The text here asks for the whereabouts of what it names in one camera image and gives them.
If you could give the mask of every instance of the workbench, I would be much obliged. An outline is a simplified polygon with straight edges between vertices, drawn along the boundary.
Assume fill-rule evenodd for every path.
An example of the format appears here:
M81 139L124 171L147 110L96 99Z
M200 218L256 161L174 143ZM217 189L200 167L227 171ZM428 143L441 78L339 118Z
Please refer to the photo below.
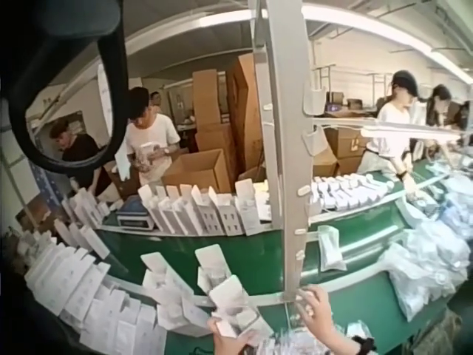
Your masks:
M380 175L375 178L385 180ZM426 169L426 162L415 164L415 179L418 183L438 180ZM400 191L402 185L396 183L392 193ZM117 228L115 216L111 215L105 224ZM399 239L403 229L408 228L394 201L313 224L310 230L316 230L318 224L328 224L340 231L340 244L348 271L318 273L319 245L313 234L309 233L301 284L328 285L343 279L352 282L349 279L357 273L366 272L368 275L358 283L330 292L333 316L337 324L346 327L349 322L363 320L372 331L380 354L385 354L441 315L447 299L430 303L411 323L407 322L398 306L388 274L376 268L376 261L383 250L389 243ZM204 297L197 287L198 262L194 251L217 243L221 246L230 269L241 280L249 295L258 295L255 300L258 299L260 304L275 303L259 306L271 327L278 331L290 326L288 314L292 314L292 307L278 301L277 297L284 290L281 231L270 230L250 237L152 237L124 230L101 230L98 233L111 251L111 260L107 262L112 264L109 274L113 280L121 280L124 285L140 285L146 268L140 256L158 251L194 289L197 298L201 299ZM166 354L189 354L196 347L210 350L211 341L210 337L195 339L169 332Z

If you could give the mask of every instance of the man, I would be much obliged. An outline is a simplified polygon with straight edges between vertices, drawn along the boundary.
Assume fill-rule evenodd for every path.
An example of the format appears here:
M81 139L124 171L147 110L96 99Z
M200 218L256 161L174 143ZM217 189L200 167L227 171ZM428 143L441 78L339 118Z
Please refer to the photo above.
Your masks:
M163 113L161 109L161 94L158 91L154 91L149 96L151 105L156 109L156 113Z
M161 184L171 165L171 154L179 149L180 136L171 119L156 113L144 87L129 90L129 119L126 148L131 164L139 171L141 186Z
M54 139L61 149L62 160L81 161L91 158L99 152L99 148L88 134L75 135L69 129L69 123L59 120L50 131L51 139ZM103 167L96 170L84 169L80 172L68 174L74 191L80 188L89 190L99 201L115 202L120 200L117 187L113 184L110 176Z

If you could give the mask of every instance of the white shirt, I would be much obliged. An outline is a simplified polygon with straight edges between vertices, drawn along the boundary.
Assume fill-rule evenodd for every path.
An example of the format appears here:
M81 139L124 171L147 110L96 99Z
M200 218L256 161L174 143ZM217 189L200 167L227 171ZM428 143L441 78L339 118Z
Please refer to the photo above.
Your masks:
M135 154L137 157L142 152L142 146L153 143L160 148L166 148L180 141L171 119L160 113L156 114L153 124L146 129L138 129L134 124L126 128L125 142L127 154ZM140 172L140 183L146 185L151 182L160 182L161 177L171 165L171 157L162 157L153 161L149 172Z
M422 103L420 101L415 101L409 108L409 114L411 116L411 124L425 126L427 117L427 102Z
M409 124L410 119L407 109L400 111L390 102L385 104L378 114L380 122ZM390 133L382 138L372 138L367 148L377 152L383 158L401 158L402 153L409 149L409 138Z

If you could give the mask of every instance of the hand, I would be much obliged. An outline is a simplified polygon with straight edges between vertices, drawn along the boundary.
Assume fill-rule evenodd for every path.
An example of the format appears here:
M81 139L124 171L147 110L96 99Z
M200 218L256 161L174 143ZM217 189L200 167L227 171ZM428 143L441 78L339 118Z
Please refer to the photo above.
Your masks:
M402 178L402 184L408 195L415 195L418 190L417 184L409 173L405 174Z
M217 322L220 319L210 318L208 320L208 327L214 334L214 354L215 355L238 355L242 352L243 348L248 344L251 337L253 336L252 332L248 332L245 335L242 335L238 338L228 338L222 337L217 328Z
M134 167L136 168L136 170L138 170L139 172L142 172L144 174L151 171L151 167L149 165L145 165L145 164L142 164L142 163L139 163L139 162L136 162L134 164Z
M309 306L308 311L300 303L296 303L307 329L322 343L330 343L336 329L333 326L328 293L317 285L309 285L298 293Z
M89 186L89 188L87 189L88 192L90 192L92 194L92 196L95 196L95 189L96 189L96 186Z
M165 151L163 148L160 148L157 146L157 148L154 149L153 153L149 153L146 157L148 158L149 161L157 160L159 158L162 158L166 155Z

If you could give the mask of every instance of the wall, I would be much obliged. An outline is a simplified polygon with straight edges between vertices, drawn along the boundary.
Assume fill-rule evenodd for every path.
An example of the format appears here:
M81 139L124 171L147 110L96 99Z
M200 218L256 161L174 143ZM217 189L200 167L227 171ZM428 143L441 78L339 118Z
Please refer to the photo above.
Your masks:
M165 115L170 116L171 110L169 108L169 101L166 93L163 90L165 85L173 84L174 80L159 79L159 78L143 78L143 86L149 90L149 92L158 91L161 94L161 109Z
M315 42L316 67L335 64L330 69L332 91L342 91L345 98L360 98L371 107L372 76L370 73L394 73L409 70L419 84L434 87L445 84L459 100L466 100L467 86L444 70L430 69L433 63L415 51L402 51L397 44L381 37L359 31L349 31L335 39L323 38ZM328 87L328 80L321 85ZM375 85L375 100L383 96L383 85Z

